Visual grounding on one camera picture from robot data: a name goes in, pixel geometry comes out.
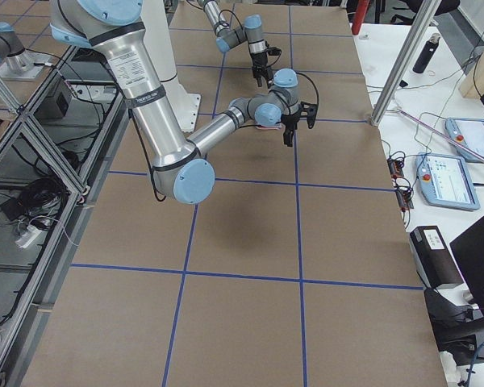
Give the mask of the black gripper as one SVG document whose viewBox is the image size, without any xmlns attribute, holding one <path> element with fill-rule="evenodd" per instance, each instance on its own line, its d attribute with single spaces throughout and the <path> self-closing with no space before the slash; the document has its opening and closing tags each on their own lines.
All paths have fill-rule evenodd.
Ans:
<svg viewBox="0 0 484 387">
<path fill-rule="evenodd" d="M 301 114 L 299 112 L 293 114 L 283 114 L 281 116 L 281 122 L 284 125 L 284 133 L 283 133 L 283 143 L 292 148 L 294 145 L 294 134 L 298 128 L 298 121 L 301 118 Z"/>
<path fill-rule="evenodd" d="M 262 86 L 261 78 L 267 79 L 266 86 L 270 89 L 273 86 L 273 73 L 268 65 L 267 51 L 251 52 L 252 76 L 257 81 L 258 86 Z"/>
</svg>

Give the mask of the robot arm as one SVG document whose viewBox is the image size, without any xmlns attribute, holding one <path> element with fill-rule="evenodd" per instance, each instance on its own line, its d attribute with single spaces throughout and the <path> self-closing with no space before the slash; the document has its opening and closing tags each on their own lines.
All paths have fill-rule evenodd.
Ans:
<svg viewBox="0 0 484 387">
<path fill-rule="evenodd" d="M 221 53 L 227 53 L 241 44 L 247 44 L 252 61 L 252 76 L 257 85 L 267 88 L 273 85 L 273 69 L 270 56 L 280 56 L 280 48 L 270 46 L 265 39 L 260 15 L 249 15 L 241 22 L 232 10 L 221 10 L 219 3 L 213 0 L 186 1 L 193 8 L 201 10 L 207 17 L 215 42 Z"/>
<path fill-rule="evenodd" d="M 215 172 L 205 155 L 247 121 L 257 126 L 285 124 L 292 144 L 303 102 L 292 69 L 273 73 L 266 94 L 237 98 L 204 127 L 184 136 L 176 107 L 190 95 L 166 90 L 159 70 L 175 69 L 168 20 L 161 1 L 52 1 L 52 36 L 61 43 L 91 48 L 106 59 L 135 123 L 155 152 L 150 166 L 155 190 L 185 204 L 211 193 Z"/>
</svg>

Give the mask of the neighbour robot base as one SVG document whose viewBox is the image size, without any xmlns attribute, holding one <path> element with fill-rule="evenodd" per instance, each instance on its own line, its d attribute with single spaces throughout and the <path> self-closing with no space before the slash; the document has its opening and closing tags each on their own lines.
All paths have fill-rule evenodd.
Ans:
<svg viewBox="0 0 484 387">
<path fill-rule="evenodd" d="M 14 28 L 9 23 L 0 22 L 0 77 L 9 81 L 32 81 L 41 70 Z"/>
</svg>

